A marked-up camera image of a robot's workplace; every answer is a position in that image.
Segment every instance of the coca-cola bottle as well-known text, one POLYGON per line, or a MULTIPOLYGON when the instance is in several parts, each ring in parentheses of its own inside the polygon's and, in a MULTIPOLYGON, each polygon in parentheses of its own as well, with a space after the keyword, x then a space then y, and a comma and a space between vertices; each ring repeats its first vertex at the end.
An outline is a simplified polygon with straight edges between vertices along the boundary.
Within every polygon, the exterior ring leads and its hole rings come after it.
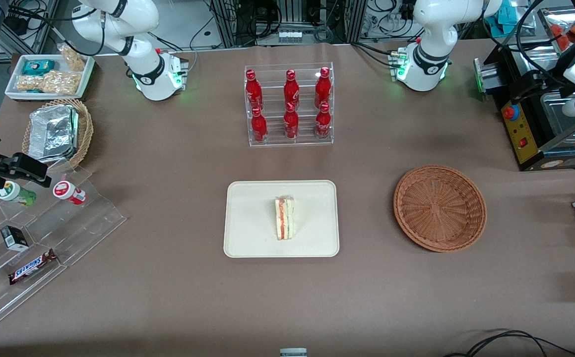
POLYGON ((265 118, 260 115, 260 108, 258 106, 252 108, 252 132, 256 142, 267 142, 267 122, 265 118))
POLYGON ((320 104, 320 113, 316 116, 316 128, 314 129, 314 134, 318 140, 323 140, 329 136, 330 125, 329 103, 322 102, 320 104))
POLYGON ((316 82, 316 97, 314 98, 314 106, 316 106, 316 108, 320 108, 320 104, 322 102, 329 100, 329 93, 331 93, 329 67, 322 67, 320 69, 319 81, 316 82))
POLYGON ((294 103, 285 103, 285 136, 288 139, 295 139, 298 136, 298 114, 294 103))
POLYGON ((287 81, 285 81, 285 86, 283 87, 283 94, 285 94, 285 103, 294 103, 296 109, 298 109, 299 101, 299 86, 296 83, 296 72, 293 69, 288 69, 285 73, 287 81))
POLYGON ((256 79, 256 73, 253 69, 246 70, 246 95, 250 106, 257 106, 263 109, 263 93, 260 90, 260 83, 256 79))

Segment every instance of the red switch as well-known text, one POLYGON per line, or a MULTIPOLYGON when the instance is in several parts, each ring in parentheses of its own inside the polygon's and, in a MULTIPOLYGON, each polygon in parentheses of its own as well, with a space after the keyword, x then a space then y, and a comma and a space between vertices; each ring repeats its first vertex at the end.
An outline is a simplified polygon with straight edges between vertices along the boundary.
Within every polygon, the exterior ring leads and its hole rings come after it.
POLYGON ((506 110, 503 111, 503 117, 506 119, 512 119, 514 116, 514 108, 508 107, 506 110))

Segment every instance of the brown wicker basket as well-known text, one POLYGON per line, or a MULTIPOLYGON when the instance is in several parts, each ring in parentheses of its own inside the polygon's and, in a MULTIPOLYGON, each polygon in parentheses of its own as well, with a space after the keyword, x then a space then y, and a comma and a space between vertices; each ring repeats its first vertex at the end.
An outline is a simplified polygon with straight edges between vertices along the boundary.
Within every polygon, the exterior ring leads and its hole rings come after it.
MULTIPOLYGON (((76 167, 85 158, 88 147, 91 144, 91 136, 93 136, 93 122, 87 107, 77 99, 56 99, 45 104, 43 108, 56 106, 58 104, 71 104, 78 111, 78 152, 71 159, 69 164, 71 167, 76 167)), ((27 124, 25 137, 22 140, 22 151, 27 154, 29 152, 29 133, 31 133, 31 120, 27 124)))
POLYGON ((484 197, 462 172, 425 165, 407 172, 393 196, 402 230, 426 249, 453 252, 468 248, 484 232, 484 197))

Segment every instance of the table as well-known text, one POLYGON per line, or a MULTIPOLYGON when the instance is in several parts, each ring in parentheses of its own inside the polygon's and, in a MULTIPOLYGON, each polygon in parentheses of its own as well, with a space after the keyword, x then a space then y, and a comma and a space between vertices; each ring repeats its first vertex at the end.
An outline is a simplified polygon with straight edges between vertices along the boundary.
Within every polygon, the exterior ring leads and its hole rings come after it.
MULTIPOLYGON (((472 59, 491 49, 460 41, 429 93, 350 46, 202 52, 188 90, 164 102, 135 90, 121 58, 98 58, 83 165, 129 219, 0 323, 0 356, 442 356, 492 328, 575 350, 575 171, 517 171, 476 93, 472 59), (305 61, 333 61, 335 143, 249 148, 244 66, 305 61), (428 163, 464 172, 487 201, 465 251, 421 249, 392 216, 399 178, 428 163), (337 256, 224 255, 230 183, 305 179, 337 186, 337 256)), ((39 106, 4 101, 0 152, 19 150, 39 106)), ((533 351, 518 342, 493 348, 533 351)))

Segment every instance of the cylindrical container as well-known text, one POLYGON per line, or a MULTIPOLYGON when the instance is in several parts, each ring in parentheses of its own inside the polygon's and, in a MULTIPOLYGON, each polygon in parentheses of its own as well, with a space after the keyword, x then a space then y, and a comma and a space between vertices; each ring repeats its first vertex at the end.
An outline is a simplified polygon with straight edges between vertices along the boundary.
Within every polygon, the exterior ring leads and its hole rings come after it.
POLYGON ((287 81, 283 86, 283 94, 285 95, 285 103, 294 103, 294 107, 298 110, 299 103, 299 85, 296 82, 296 72, 293 69, 288 69, 285 73, 287 81))
POLYGON ((320 108, 322 102, 329 100, 331 93, 331 80, 329 79, 330 70, 328 67, 320 69, 319 81, 316 82, 316 95, 314 97, 314 106, 320 108))
POLYGON ((254 140, 260 143, 267 142, 267 122, 262 115, 260 115, 260 108, 252 108, 252 131, 254 140))
POLYGON ((257 106, 263 109, 263 93, 260 90, 260 83, 256 79, 256 73, 253 69, 246 71, 246 95, 251 106, 257 106))
POLYGON ((322 102, 320 104, 320 113, 316 116, 316 128, 314 129, 314 135, 318 140, 323 140, 329 136, 330 125, 329 103, 322 102))
POLYGON ((87 193, 69 181, 60 181, 54 186, 54 196, 81 205, 87 199, 87 193))
POLYGON ((21 206, 31 206, 36 201, 36 193, 20 187, 14 181, 5 181, 5 185, 0 189, 0 199, 17 202, 21 206))
POLYGON ((295 139, 298 136, 298 114, 294 103, 285 103, 285 136, 288 139, 295 139))

